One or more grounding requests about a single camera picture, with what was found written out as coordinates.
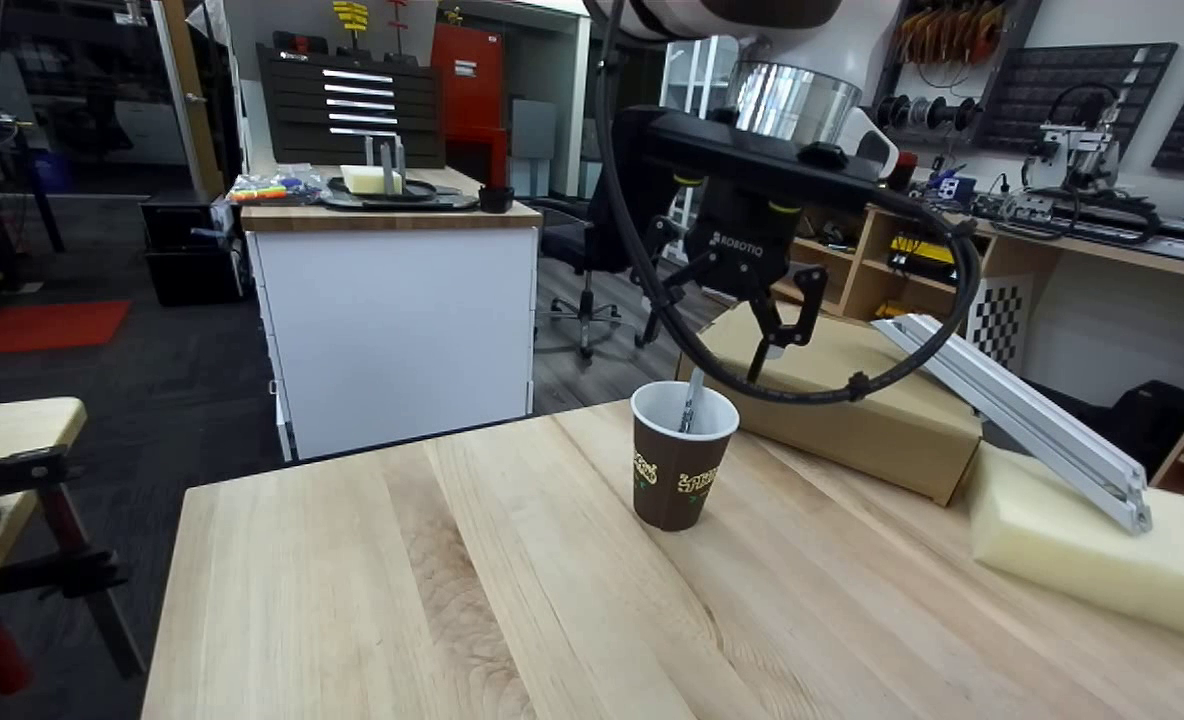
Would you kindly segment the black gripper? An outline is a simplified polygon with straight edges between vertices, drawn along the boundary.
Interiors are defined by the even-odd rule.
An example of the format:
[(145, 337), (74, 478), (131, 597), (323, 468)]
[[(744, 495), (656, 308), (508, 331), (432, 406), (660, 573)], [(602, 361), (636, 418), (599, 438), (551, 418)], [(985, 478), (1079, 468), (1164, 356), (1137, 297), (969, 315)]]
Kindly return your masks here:
[[(747, 385), (760, 380), (782, 337), (781, 308), (764, 291), (787, 273), (787, 245), (803, 208), (859, 211), (878, 187), (877, 168), (840, 146), (791, 146), (670, 108), (622, 108), (615, 117), (615, 162), (633, 226), (646, 226), (682, 186), (698, 186), (698, 221), (682, 234), (688, 264), (660, 278), (660, 297), (695, 279), (747, 301), (760, 327)], [(787, 345), (808, 345), (827, 273), (794, 273), (791, 284), (798, 312), (787, 326)]]

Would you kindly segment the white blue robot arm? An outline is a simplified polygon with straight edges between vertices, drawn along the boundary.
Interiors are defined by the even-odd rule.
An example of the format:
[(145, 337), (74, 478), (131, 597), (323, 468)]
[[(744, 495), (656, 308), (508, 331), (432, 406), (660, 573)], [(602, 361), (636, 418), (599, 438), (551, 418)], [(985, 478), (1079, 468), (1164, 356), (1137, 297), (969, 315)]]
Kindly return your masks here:
[[(787, 273), (787, 245), (808, 202), (864, 208), (894, 173), (900, 148), (864, 112), (877, 61), (892, 42), (900, 0), (584, 0), (602, 26), (602, 43), (670, 43), (733, 36), (744, 48), (726, 119), (670, 108), (622, 108), (594, 117), (607, 154), (602, 186), (615, 234), (643, 278), (656, 320), (706, 377), (726, 374), (674, 315), (669, 287), (713, 284), (744, 301), (760, 345), (739, 394), (773, 348), (808, 345), (818, 312), (818, 273), (798, 273), (803, 312), (782, 326), (773, 284)], [(674, 279), (653, 278), (639, 226), (682, 179), (703, 186), (698, 253)]]

